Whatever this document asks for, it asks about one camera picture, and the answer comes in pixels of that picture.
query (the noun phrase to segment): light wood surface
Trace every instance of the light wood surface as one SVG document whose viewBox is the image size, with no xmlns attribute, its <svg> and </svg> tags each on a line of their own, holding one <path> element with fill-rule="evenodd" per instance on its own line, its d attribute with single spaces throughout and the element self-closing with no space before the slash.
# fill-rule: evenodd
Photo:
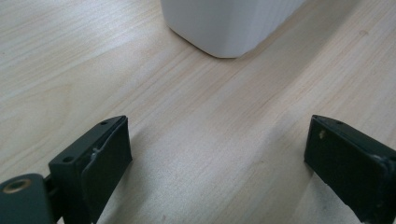
<svg viewBox="0 0 396 224">
<path fill-rule="evenodd" d="M 304 164 L 313 114 L 396 148 L 396 1 L 309 0 L 234 60 L 158 0 L 0 2 L 0 181 L 126 115 L 134 164 L 99 223 L 359 223 Z"/>
</svg>

